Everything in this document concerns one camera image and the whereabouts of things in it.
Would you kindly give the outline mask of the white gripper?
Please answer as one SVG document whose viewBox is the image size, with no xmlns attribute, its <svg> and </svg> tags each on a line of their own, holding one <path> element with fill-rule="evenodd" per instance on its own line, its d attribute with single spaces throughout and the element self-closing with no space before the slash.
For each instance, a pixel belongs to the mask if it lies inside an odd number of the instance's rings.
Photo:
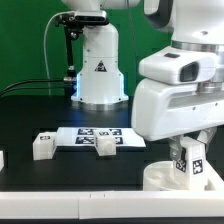
<svg viewBox="0 0 224 224">
<path fill-rule="evenodd" d="M 182 134 L 201 130 L 197 140 L 208 145 L 216 126 L 224 124 L 224 91 L 196 90 L 196 84 L 172 86 L 143 79 L 133 99 L 133 130 L 148 141 L 170 137 L 170 158 L 174 161 L 181 159 Z"/>
</svg>

